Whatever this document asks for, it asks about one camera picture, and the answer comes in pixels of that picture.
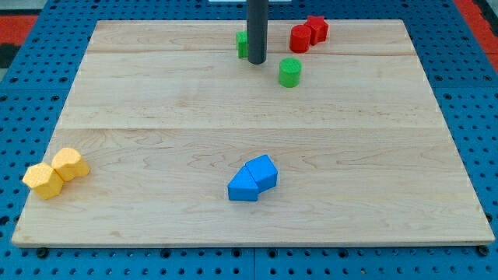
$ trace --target toy block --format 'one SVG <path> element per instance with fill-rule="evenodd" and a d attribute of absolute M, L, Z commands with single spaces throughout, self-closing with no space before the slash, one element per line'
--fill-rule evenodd
<path fill-rule="evenodd" d="M 304 25 L 311 29 L 310 44 L 316 45 L 327 40 L 328 24 L 324 16 L 308 16 L 308 21 Z"/>
<path fill-rule="evenodd" d="M 299 85 L 301 61 L 297 58 L 284 58 L 279 66 L 279 84 L 287 88 Z"/>
<path fill-rule="evenodd" d="M 235 44 L 237 46 L 239 58 L 247 57 L 247 31 L 239 31 L 235 34 Z"/>
<path fill-rule="evenodd" d="M 254 182 L 247 167 L 242 166 L 239 172 L 228 183 L 228 199 L 231 201 L 257 201 L 258 186 Z"/>
<path fill-rule="evenodd" d="M 258 186 L 258 192 L 261 193 L 277 185 L 279 172 L 268 155 L 246 162 L 246 167 Z"/>
<path fill-rule="evenodd" d="M 290 30 L 289 48 L 291 51 L 301 54 L 310 48 L 311 29 L 308 26 L 298 25 Z"/>
<path fill-rule="evenodd" d="M 41 198 L 48 199 L 61 193 L 64 181 L 48 164 L 38 163 L 28 168 L 24 174 L 23 183 Z"/>
<path fill-rule="evenodd" d="M 71 148 L 63 148 L 52 159 L 52 168 L 59 174 L 62 180 L 69 181 L 74 177 L 82 177 L 90 172 L 84 158 L 78 151 Z"/>

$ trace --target yellow block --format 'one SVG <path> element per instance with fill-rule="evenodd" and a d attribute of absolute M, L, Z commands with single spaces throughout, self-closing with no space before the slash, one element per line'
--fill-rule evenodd
<path fill-rule="evenodd" d="M 90 172 L 84 158 L 78 151 L 71 148 L 63 148 L 54 156 L 52 168 L 66 182 L 74 177 L 85 176 Z"/>
<path fill-rule="evenodd" d="M 24 174 L 23 183 L 41 198 L 48 199 L 61 193 L 64 181 L 48 164 L 38 163 L 28 168 Z"/>

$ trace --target wood grain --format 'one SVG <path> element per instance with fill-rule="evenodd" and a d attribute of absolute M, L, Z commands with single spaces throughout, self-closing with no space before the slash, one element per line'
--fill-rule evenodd
<path fill-rule="evenodd" d="M 20 247 L 377 247 L 494 240 L 401 21 L 331 21 L 287 53 L 240 60 L 242 22 L 99 22 L 45 160 L 78 149 L 92 172 L 30 194 Z M 294 89 L 278 62 L 303 62 Z M 268 153 L 276 188 L 228 201 L 243 164 Z"/>

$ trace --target blue pentagonal block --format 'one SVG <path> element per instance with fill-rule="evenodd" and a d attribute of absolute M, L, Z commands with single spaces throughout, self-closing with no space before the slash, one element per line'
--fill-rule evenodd
<path fill-rule="evenodd" d="M 258 192 L 261 193 L 277 185 L 279 171 L 268 155 L 259 156 L 246 162 L 246 167 L 258 186 Z"/>
<path fill-rule="evenodd" d="M 228 183 L 228 199 L 231 201 L 258 200 L 258 186 L 247 167 L 242 166 L 239 172 Z"/>

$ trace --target metal rod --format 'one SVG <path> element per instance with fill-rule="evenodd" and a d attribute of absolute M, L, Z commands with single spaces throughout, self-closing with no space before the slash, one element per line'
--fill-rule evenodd
<path fill-rule="evenodd" d="M 266 60 L 268 0 L 247 0 L 247 59 L 252 64 Z"/>

